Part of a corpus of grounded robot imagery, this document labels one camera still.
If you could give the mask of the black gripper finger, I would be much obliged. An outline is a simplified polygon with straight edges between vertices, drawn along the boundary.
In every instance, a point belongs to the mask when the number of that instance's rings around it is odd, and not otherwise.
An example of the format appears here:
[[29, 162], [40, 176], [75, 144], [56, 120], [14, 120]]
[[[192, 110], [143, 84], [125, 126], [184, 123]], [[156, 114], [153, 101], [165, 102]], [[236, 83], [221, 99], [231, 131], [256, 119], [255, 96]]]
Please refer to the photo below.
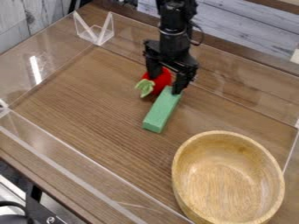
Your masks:
[[179, 95], [181, 91], [188, 87], [189, 83], [193, 81], [196, 71], [191, 70], [187, 72], [179, 72], [176, 74], [176, 79], [172, 84], [172, 94]]
[[145, 57], [145, 68], [151, 79], [157, 78], [163, 72], [160, 60], [149, 56]]

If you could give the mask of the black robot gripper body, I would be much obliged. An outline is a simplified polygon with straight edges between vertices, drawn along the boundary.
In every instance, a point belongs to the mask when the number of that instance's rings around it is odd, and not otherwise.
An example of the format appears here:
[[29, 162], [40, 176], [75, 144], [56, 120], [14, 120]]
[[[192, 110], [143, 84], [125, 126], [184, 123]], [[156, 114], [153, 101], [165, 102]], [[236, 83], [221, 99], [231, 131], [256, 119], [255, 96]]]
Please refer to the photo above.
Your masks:
[[160, 30], [160, 39], [144, 41], [144, 58], [147, 56], [160, 60], [161, 66], [176, 73], [197, 70], [199, 63], [189, 54], [192, 45], [192, 28], [172, 33]]

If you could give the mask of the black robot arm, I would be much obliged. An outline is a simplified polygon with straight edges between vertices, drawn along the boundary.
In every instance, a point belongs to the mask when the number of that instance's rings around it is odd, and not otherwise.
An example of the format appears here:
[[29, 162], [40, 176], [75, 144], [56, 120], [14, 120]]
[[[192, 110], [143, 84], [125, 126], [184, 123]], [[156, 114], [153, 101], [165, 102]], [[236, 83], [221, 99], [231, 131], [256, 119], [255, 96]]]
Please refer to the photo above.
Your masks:
[[176, 79], [172, 94], [177, 95], [193, 81], [199, 62], [191, 56], [192, 17], [196, 15], [195, 0], [155, 0], [159, 22], [159, 39], [144, 41], [145, 69], [157, 78], [163, 68], [169, 68]]

